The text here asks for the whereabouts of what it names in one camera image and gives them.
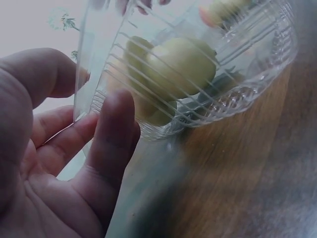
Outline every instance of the fingernail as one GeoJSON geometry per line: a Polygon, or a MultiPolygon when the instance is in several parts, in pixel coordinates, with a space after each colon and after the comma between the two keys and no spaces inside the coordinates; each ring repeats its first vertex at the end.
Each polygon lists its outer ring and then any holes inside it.
{"type": "Polygon", "coordinates": [[[170,3],[170,0],[159,0],[160,5],[167,5],[170,3]]]}

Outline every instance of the palm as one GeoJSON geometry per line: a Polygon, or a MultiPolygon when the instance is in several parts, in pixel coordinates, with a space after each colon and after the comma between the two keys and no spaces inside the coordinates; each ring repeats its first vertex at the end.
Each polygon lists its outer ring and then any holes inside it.
{"type": "Polygon", "coordinates": [[[47,95],[72,94],[75,64],[65,55],[18,53],[0,61],[0,78],[1,237],[104,237],[140,136],[132,96],[109,96],[99,116],[72,124],[72,106],[32,118],[32,106],[47,95]],[[56,176],[93,136],[82,169],[59,181],[56,176]]]}
{"type": "MultiPolygon", "coordinates": [[[[68,126],[72,120],[71,112],[72,107],[63,107],[34,119],[32,137],[20,170],[22,183],[19,189],[22,192],[18,193],[21,194],[18,200],[23,202],[15,204],[18,214],[25,211],[26,226],[31,223],[36,226],[32,229],[36,233],[30,234],[30,237],[102,237],[105,233],[97,216],[75,188],[69,182],[59,181],[55,177],[67,163],[65,159],[70,158],[72,151],[81,146],[75,143],[78,141],[76,134],[66,130],[42,146],[47,137],[59,132],[53,132],[52,128],[58,130],[68,126]],[[66,151],[60,148],[65,138],[72,141],[66,151]]],[[[96,120],[91,119],[90,128],[86,128],[87,133],[83,135],[84,140],[93,135],[95,125],[96,120]]],[[[76,125],[73,131],[79,130],[79,127],[81,125],[76,125]]]]}

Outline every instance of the apple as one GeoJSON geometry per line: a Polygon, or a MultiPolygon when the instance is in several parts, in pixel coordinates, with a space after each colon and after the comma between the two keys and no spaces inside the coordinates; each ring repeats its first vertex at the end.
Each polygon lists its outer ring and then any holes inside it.
{"type": "MultiPolygon", "coordinates": [[[[174,109],[177,109],[177,103],[175,101],[168,103],[174,109]]],[[[160,109],[156,110],[150,117],[146,118],[145,121],[151,125],[163,126],[172,121],[172,118],[175,116],[175,111],[168,107],[167,105],[161,103],[161,108],[164,109],[170,116],[160,109]]]]}
{"type": "Polygon", "coordinates": [[[208,7],[201,6],[199,13],[202,21],[210,26],[221,26],[223,21],[235,15],[241,7],[252,0],[214,0],[208,7]]]}
{"type": "Polygon", "coordinates": [[[215,60],[215,55],[202,40],[170,39],[146,56],[143,72],[151,79],[148,87],[166,101],[195,95],[213,80],[216,65],[209,58],[215,60]]]}
{"type": "MultiPolygon", "coordinates": [[[[136,68],[138,71],[142,72],[143,68],[143,60],[147,53],[153,48],[154,46],[148,42],[147,40],[133,36],[131,37],[125,47],[125,51],[123,54],[123,59],[132,67],[136,68]]],[[[131,67],[128,68],[128,73],[133,79],[130,79],[131,86],[136,89],[138,92],[148,96],[148,92],[140,86],[136,81],[143,84],[147,87],[147,80],[136,70],[131,67]]]]}
{"type": "MultiPolygon", "coordinates": [[[[129,90],[134,100],[135,117],[140,121],[147,122],[155,126],[161,126],[169,123],[172,120],[172,118],[162,112],[159,107],[166,110],[172,117],[175,115],[174,110],[149,94],[146,96],[142,94],[142,97],[137,92],[132,90],[132,80],[126,76],[126,74],[129,73],[129,70],[125,63],[116,60],[113,62],[113,65],[114,66],[110,66],[107,71],[102,73],[101,80],[103,84],[106,84],[107,93],[111,93],[123,88],[129,90]]],[[[170,104],[176,108],[176,102],[170,104]]]]}

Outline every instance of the finger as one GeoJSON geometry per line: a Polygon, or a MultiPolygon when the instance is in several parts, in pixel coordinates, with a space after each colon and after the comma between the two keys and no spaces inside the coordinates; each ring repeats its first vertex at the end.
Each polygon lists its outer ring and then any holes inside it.
{"type": "Polygon", "coordinates": [[[2,58],[0,69],[6,72],[8,81],[20,83],[26,89],[25,100],[30,98],[34,108],[46,97],[63,98],[74,93],[76,65],[57,50],[43,48],[18,52],[2,58]]]}
{"type": "Polygon", "coordinates": [[[73,123],[73,106],[64,106],[34,116],[31,140],[36,148],[73,123]]]}
{"type": "MultiPolygon", "coordinates": [[[[123,15],[128,6],[129,0],[117,0],[116,1],[116,9],[123,15]]],[[[152,8],[152,0],[141,0],[141,3],[144,4],[148,8],[152,8]]],[[[142,6],[137,6],[140,13],[147,15],[148,13],[144,10],[142,6]]]]}
{"type": "Polygon", "coordinates": [[[130,148],[130,158],[134,154],[134,150],[137,147],[137,144],[140,140],[140,135],[141,135],[141,131],[140,131],[139,124],[136,121],[134,121],[134,134],[133,134],[131,148],[130,148]]]}
{"type": "Polygon", "coordinates": [[[167,5],[171,0],[159,0],[160,5],[167,5]]]}
{"type": "Polygon", "coordinates": [[[68,97],[75,88],[75,63],[52,49],[27,50],[0,59],[0,193],[5,204],[17,183],[30,139],[32,108],[46,97],[68,97]]]}
{"type": "Polygon", "coordinates": [[[111,220],[137,133],[131,94],[119,91],[109,96],[103,104],[86,163],[71,181],[99,217],[104,231],[111,220]]]}
{"type": "Polygon", "coordinates": [[[97,114],[91,113],[38,148],[37,153],[42,168],[47,173],[57,176],[84,145],[93,138],[97,120],[97,114]]]}

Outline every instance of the wooden table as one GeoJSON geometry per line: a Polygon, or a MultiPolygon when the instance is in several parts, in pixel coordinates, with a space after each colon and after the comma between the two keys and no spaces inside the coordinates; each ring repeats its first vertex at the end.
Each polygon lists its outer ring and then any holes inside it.
{"type": "Polygon", "coordinates": [[[245,113],[140,142],[107,238],[317,238],[317,10],[295,62],[245,113]]]}

